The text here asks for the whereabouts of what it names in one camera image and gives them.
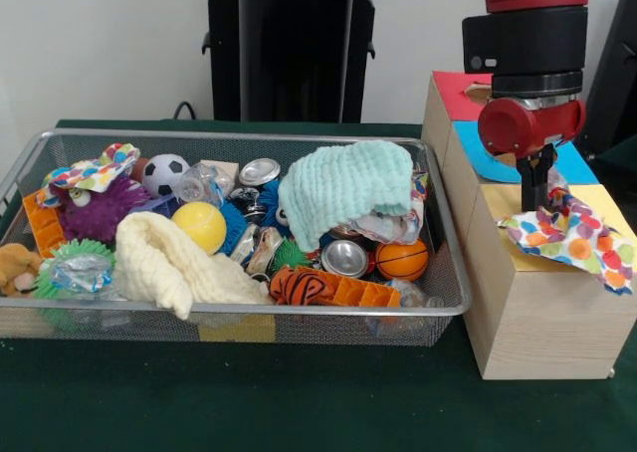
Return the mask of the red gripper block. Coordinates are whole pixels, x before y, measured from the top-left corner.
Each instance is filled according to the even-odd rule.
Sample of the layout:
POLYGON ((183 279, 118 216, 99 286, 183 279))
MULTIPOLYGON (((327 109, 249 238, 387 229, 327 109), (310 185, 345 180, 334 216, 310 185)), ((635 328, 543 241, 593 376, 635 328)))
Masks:
POLYGON ((574 100, 557 107, 530 110, 511 99, 489 102, 478 119, 478 132, 486 151, 498 156, 513 154, 521 176, 523 212, 535 211, 536 204, 548 204, 548 174, 555 160, 553 143, 574 139, 585 124, 585 106, 574 100), (537 155, 537 200, 535 166, 537 155))

